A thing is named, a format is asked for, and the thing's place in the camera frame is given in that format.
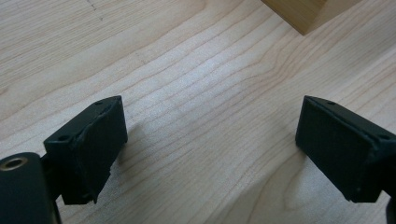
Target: round hole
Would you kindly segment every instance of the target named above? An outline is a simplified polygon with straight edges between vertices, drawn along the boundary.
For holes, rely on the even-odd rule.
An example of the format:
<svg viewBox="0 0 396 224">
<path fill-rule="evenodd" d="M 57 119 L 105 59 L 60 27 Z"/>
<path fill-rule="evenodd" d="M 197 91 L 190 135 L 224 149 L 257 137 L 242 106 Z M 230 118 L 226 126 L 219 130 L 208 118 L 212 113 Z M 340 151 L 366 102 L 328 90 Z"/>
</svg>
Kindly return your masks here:
<svg viewBox="0 0 396 224">
<path fill-rule="evenodd" d="M 384 135 L 384 134 L 379 134 L 378 137 L 380 137 L 380 138 L 382 138 L 382 139 L 386 139 L 386 140 L 389 140 L 389 139 L 390 139 L 389 136 Z"/>
<path fill-rule="evenodd" d="M 69 139 L 69 135 L 62 135 L 58 138 L 58 141 L 66 141 L 67 139 Z"/>
<path fill-rule="evenodd" d="M 9 161 L 4 162 L 0 165 L 0 170 L 2 171 L 11 171 L 20 168 L 27 162 L 27 159 L 24 157 L 18 157 L 11 159 Z"/>
</svg>

